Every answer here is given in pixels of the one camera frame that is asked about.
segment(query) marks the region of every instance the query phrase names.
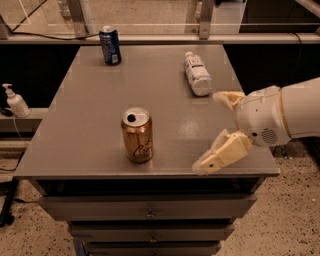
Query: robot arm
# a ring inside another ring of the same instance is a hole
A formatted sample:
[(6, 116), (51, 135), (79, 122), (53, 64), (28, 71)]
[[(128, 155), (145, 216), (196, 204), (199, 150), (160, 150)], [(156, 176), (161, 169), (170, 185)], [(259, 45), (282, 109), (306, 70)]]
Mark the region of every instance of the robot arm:
[(270, 86), (247, 96), (218, 92), (213, 99), (234, 113), (239, 131), (219, 134), (215, 141), (220, 142), (214, 142), (194, 163), (193, 171), (199, 174), (213, 173), (240, 160), (251, 145), (271, 147), (294, 138), (320, 137), (320, 78), (283, 88)]

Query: soap dispenser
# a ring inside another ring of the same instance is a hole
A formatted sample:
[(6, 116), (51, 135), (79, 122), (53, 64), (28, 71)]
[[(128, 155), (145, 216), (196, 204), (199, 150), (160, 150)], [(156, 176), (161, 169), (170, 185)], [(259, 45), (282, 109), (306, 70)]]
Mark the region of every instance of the soap dispenser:
[(11, 84), (2, 85), (6, 89), (6, 94), (8, 96), (7, 102), (11, 107), (11, 111), (19, 118), (27, 117), (30, 115), (31, 110), (29, 109), (27, 103), (24, 101), (20, 94), (16, 94), (9, 87)]

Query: can lid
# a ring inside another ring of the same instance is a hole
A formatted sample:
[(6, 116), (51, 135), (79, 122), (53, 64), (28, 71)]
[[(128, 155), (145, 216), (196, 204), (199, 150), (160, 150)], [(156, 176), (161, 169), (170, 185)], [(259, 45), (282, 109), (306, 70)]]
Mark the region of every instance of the can lid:
[(147, 110), (140, 107), (134, 107), (127, 109), (123, 113), (122, 120), (129, 126), (138, 127), (146, 124), (149, 120), (149, 117), (150, 115)]
[(113, 32), (114, 30), (115, 29), (113, 27), (111, 27), (110, 25), (103, 26), (101, 29), (102, 32), (106, 32), (106, 33)]

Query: dark blue soda can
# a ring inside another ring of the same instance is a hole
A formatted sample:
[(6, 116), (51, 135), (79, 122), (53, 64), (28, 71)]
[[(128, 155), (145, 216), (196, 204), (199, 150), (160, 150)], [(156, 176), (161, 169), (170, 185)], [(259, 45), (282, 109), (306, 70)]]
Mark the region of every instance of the dark blue soda can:
[(121, 62), (118, 31), (111, 26), (104, 26), (99, 33), (104, 61), (108, 65)]

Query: bottle cap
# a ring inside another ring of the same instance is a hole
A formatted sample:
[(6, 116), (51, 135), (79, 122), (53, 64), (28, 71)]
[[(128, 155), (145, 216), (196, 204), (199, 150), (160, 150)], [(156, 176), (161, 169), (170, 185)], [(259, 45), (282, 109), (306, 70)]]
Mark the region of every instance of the bottle cap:
[(2, 86), (6, 89), (6, 94), (9, 98), (15, 95), (15, 93), (11, 89), (9, 89), (12, 84), (3, 84)]
[(187, 52), (187, 53), (184, 55), (185, 58), (187, 58), (187, 57), (189, 57), (189, 56), (193, 56), (193, 53), (192, 53), (192, 52)]
[(113, 32), (115, 29), (109, 25), (103, 26), (101, 31), (104, 33), (110, 33)]

